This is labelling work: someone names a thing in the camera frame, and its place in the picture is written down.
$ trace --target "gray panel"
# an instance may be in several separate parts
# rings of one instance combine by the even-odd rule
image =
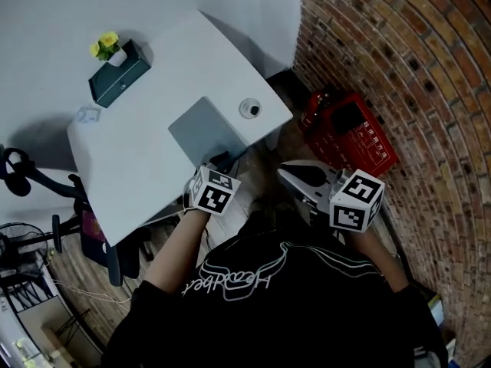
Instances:
[[[195,166],[208,163],[225,151],[235,158],[246,150],[246,145],[206,97],[174,121],[169,131]]]

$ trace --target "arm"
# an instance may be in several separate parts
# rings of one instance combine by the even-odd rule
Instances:
[[[172,294],[196,267],[201,235],[209,214],[201,210],[187,212],[152,261],[145,281]]]
[[[370,230],[364,233],[346,234],[344,241],[347,246],[356,249],[373,261],[387,279],[393,292],[402,291],[409,285],[404,270]]]

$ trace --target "potted plant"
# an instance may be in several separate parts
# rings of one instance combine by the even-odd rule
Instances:
[[[92,56],[119,67],[127,59],[127,54],[117,44],[118,41],[119,37],[114,31],[102,34],[99,41],[91,45]]]

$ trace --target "brick wall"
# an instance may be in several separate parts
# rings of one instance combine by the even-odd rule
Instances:
[[[491,352],[491,4],[302,0],[295,73],[363,94],[400,157],[387,207],[414,277],[443,298],[456,360]]]

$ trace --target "yellow flower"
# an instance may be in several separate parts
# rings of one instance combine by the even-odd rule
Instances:
[[[96,58],[100,49],[101,48],[99,47],[99,43],[98,42],[96,42],[95,44],[92,44],[91,45],[91,54],[92,54],[92,56],[94,56]]]
[[[116,44],[118,39],[119,38],[114,31],[109,31],[108,33],[104,33],[101,35],[101,43],[106,48]]]

